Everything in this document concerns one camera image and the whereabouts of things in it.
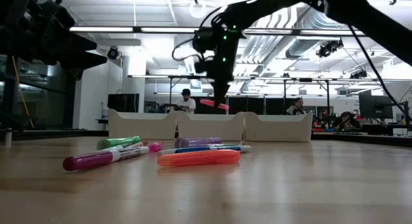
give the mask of magenta marker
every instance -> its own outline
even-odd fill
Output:
[[[111,162],[125,160],[128,158],[140,156],[149,152],[148,147],[128,147],[125,149],[111,149],[109,151],[98,151],[94,154],[86,154],[78,157],[67,157],[63,161],[63,169],[74,171],[81,169],[90,169]]]
[[[163,148],[163,143],[162,142],[154,142],[149,146],[149,151],[151,153],[157,153],[158,151],[162,150]]]

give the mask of security camera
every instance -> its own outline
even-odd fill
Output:
[[[122,53],[119,52],[118,46],[111,46],[108,51],[108,58],[112,60],[117,60],[122,57]]]

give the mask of black cap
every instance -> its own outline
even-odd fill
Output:
[[[189,89],[183,89],[182,90],[182,95],[190,95],[191,91]]]

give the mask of white shirt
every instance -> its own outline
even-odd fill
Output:
[[[186,111],[188,114],[193,114],[194,110],[196,109],[196,101],[193,98],[189,98],[187,101],[184,101],[183,99],[175,102],[177,106],[189,106],[189,109],[183,109]]]

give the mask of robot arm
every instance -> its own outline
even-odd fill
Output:
[[[412,33],[372,7],[367,0],[248,0],[228,5],[212,19],[211,28],[200,28],[193,48],[199,53],[215,52],[211,60],[195,64],[197,73],[207,72],[214,79],[215,105],[223,99],[233,80],[233,67],[242,31],[258,19],[282,8],[304,2],[329,18],[355,26],[404,62],[412,65]]]

